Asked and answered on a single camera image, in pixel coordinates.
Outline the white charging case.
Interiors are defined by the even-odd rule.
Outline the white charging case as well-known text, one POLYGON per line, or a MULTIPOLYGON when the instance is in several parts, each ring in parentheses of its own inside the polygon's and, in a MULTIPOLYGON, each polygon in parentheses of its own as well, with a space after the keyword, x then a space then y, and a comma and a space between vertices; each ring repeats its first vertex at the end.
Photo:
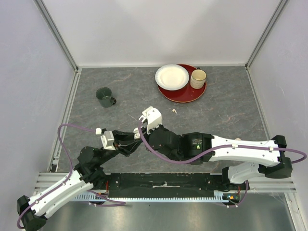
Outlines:
POLYGON ((133 130, 133 134, 134 134, 134 139, 139 139, 140 138, 140 133, 139 133, 139 129, 135 128, 133 130))

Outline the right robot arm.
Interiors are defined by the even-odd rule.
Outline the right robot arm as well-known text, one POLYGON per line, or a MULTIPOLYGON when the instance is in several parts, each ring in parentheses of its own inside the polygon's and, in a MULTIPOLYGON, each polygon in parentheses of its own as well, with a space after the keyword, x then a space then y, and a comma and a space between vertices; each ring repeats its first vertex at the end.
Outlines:
POLYGON ((289 178, 293 171, 292 161, 285 155, 284 136, 240 141, 198 132, 177 135, 159 125, 154 129, 138 126, 134 137, 140 138, 148 151, 173 164, 239 161, 239 165, 223 169, 220 183, 228 190, 255 177, 289 178))

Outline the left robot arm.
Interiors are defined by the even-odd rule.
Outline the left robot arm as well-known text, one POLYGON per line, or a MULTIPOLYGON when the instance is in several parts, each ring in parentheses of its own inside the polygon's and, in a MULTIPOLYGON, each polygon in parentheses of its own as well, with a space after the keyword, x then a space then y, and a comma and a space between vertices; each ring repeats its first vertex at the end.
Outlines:
POLYGON ((71 165, 61 180, 35 196, 21 196, 17 200, 19 229, 38 231, 56 211, 79 194, 104 187, 106 175, 101 165, 118 154, 132 154, 146 138, 146 128, 136 128, 133 132, 96 128, 89 132, 100 136, 102 148, 84 147, 78 163, 71 165))

